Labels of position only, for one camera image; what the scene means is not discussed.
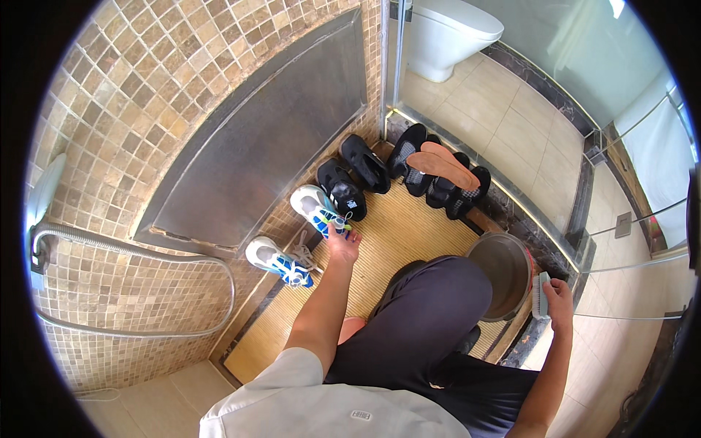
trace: bamboo mat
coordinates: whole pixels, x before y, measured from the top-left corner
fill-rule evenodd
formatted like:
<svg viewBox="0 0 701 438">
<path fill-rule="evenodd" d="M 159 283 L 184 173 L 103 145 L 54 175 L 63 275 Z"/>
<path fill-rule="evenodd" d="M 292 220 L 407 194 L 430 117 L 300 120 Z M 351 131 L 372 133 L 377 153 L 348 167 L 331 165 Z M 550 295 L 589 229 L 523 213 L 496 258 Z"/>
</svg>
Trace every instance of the bamboo mat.
<svg viewBox="0 0 701 438">
<path fill-rule="evenodd" d="M 411 196 L 392 184 L 385 195 L 366 193 L 368 214 L 351 226 L 363 236 L 360 256 L 353 269 L 346 316 L 367 318 L 397 270 L 414 260 L 431 260 L 445 254 L 463 255 L 479 236 L 460 221 L 451 221 L 443 209 L 426 205 L 424 197 Z M 322 241 L 313 251 L 322 269 L 329 259 Z M 320 275 L 312 274 L 318 285 Z M 224 366 L 241 382 L 253 380 L 282 351 L 292 323 L 313 290 L 283 287 L 257 318 L 226 359 Z M 480 322 L 482 335 L 470 355 L 483 358 L 506 325 Z"/>
</svg>

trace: leg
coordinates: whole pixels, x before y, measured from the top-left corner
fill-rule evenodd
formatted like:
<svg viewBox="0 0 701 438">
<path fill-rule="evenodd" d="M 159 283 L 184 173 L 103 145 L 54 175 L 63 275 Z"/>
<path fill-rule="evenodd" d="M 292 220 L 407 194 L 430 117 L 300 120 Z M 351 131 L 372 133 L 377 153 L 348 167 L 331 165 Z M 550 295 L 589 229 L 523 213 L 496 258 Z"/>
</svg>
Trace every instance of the leg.
<svg viewBox="0 0 701 438">
<path fill-rule="evenodd" d="M 434 370 L 443 387 L 433 400 L 460 420 L 472 438 L 503 437 L 514 425 L 537 371 L 500 367 L 452 353 Z"/>
<path fill-rule="evenodd" d="M 391 287 L 376 315 L 339 345 L 327 383 L 429 390 L 428 377 L 491 303 L 491 283 L 464 257 L 429 261 Z"/>
</svg>

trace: toilet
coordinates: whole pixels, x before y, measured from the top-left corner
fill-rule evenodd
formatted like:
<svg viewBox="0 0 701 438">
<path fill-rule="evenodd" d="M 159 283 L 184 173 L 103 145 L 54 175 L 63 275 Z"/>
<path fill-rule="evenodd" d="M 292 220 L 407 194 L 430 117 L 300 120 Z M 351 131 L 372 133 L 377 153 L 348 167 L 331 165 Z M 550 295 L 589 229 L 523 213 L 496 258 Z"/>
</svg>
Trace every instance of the toilet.
<svg viewBox="0 0 701 438">
<path fill-rule="evenodd" d="M 463 0 L 414 0 L 407 68 L 447 81 L 453 67 L 501 38 L 504 25 Z"/>
</svg>

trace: metal bucket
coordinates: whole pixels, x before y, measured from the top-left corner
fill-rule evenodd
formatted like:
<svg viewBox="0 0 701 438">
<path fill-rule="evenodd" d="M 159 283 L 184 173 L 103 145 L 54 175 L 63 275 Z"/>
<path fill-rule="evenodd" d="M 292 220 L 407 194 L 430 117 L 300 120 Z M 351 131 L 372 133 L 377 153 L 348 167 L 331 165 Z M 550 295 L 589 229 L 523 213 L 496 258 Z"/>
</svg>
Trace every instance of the metal bucket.
<svg viewBox="0 0 701 438">
<path fill-rule="evenodd" d="M 474 261 L 491 282 L 491 304 L 482 321 L 513 319 L 531 288 L 533 268 L 524 244 L 507 233 L 485 233 L 465 256 Z"/>
</svg>

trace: hand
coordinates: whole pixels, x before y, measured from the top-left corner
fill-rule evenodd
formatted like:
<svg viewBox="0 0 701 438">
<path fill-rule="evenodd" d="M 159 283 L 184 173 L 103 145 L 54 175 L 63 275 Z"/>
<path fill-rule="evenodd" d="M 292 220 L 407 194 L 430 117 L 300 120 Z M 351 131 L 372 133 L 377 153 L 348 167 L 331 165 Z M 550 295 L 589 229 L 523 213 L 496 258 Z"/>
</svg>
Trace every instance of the hand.
<svg viewBox="0 0 701 438">
<path fill-rule="evenodd" d="M 552 330 L 572 330 L 574 314 L 572 292 L 563 280 L 557 278 L 543 284 L 543 292 L 547 297 L 547 312 L 552 320 Z"/>
<path fill-rule="evenodd" d="M 337 257 L 353 264 L 358 260 L 358 247 L 361 241 L 362 236 L 356 230 L 350 230 L 343 234 L 335 233 L 335 230 L 332 230 L 326 244 L 329 245 L 332 259 Z"/>
</svg>

